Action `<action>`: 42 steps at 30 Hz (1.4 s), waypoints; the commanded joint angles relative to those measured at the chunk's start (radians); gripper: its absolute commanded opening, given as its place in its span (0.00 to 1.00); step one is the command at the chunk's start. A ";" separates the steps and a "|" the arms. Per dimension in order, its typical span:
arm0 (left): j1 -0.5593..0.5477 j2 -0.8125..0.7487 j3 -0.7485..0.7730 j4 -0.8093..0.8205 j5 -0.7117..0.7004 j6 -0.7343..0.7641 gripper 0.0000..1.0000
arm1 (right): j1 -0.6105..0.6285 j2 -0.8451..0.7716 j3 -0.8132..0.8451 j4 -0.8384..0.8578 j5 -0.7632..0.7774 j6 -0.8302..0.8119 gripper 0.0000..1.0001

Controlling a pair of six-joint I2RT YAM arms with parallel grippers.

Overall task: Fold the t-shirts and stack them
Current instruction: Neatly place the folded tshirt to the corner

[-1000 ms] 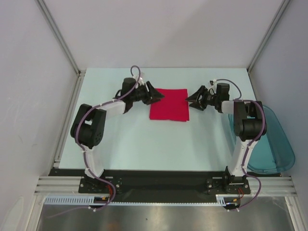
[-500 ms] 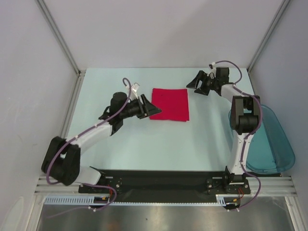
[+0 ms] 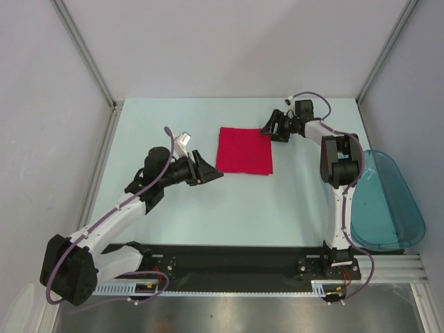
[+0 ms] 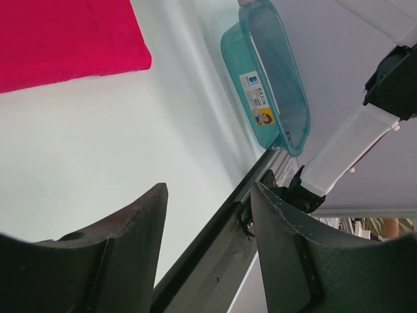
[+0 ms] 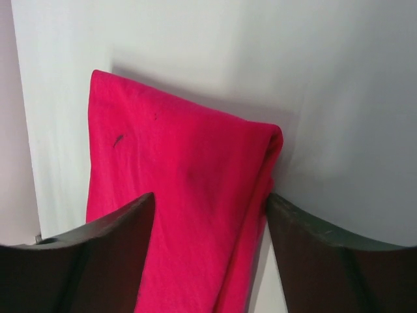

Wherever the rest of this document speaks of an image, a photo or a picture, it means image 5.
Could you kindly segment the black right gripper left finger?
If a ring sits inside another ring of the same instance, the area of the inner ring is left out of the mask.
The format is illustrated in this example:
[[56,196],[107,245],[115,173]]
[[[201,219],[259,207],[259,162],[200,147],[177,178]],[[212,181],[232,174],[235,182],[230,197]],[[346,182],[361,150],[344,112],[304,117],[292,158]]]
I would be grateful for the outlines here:
[[34,245],[1,246],[2,312],[133,312],[154,194]]

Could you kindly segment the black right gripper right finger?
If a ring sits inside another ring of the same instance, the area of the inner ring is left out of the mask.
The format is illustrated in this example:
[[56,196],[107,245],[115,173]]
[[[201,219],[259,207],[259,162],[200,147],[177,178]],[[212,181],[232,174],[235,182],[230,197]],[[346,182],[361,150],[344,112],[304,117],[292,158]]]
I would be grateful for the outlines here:
[[266,215],[289,312],[416,311],[416,247],[357,235],[277,194]]

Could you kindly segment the red t shirt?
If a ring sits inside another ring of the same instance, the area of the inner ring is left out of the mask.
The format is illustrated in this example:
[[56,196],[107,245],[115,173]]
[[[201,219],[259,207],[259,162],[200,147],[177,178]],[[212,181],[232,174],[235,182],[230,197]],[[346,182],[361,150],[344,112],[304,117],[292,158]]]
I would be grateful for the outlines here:
[[138,196],[156,211],[136,312],[243,312],[280,127],[95,70],[87,220]]

